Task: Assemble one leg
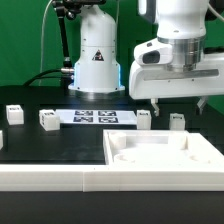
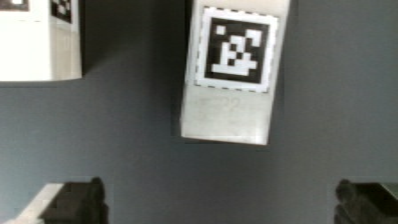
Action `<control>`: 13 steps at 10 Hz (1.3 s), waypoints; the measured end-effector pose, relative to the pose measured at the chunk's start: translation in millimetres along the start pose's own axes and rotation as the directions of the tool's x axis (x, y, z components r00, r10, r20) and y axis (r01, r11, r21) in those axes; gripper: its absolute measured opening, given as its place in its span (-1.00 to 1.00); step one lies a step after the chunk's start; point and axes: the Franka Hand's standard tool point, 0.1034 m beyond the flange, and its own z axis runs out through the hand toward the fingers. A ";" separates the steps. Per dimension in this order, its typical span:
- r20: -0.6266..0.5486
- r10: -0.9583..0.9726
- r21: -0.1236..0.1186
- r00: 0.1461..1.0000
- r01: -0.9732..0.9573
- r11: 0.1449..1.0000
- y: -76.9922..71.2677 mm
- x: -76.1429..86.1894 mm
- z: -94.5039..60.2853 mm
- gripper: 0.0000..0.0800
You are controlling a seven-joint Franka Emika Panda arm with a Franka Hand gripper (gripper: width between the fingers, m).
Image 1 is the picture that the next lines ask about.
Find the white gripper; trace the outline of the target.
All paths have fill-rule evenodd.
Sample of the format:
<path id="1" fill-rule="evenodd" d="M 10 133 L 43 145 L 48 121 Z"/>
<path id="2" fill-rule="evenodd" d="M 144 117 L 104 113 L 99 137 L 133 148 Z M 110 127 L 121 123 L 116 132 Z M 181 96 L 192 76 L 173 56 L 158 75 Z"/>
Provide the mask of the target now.
<path id="1" fill-rule="evenodd" d="M 129 94 L 151 99 L 156 117 L 157 98 L 202 96 L 197 103 L 201 115 L 208 96 L 224 94 L 224 52 L 204 52 L 202 38 L 144 42 L 134 49 Z"/>

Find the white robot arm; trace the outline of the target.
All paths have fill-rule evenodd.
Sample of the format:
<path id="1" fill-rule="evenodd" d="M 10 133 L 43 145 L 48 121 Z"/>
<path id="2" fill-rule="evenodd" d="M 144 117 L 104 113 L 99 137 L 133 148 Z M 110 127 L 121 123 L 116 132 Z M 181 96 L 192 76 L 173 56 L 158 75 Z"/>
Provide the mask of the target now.
<path id="1" fill-rule="evenodd" d="M 82 8 L 81 52 L 69 89 L 95 98 L 128 90 L 156 105 L 162 98 L 224 94 L 224 53 L 204 52 L 209 0 L 138 0 L 138 12 L 158 26 L 157 37 L 134 49 L 129 86 L 120 84 L 115 21 L 96 4 Z"/>

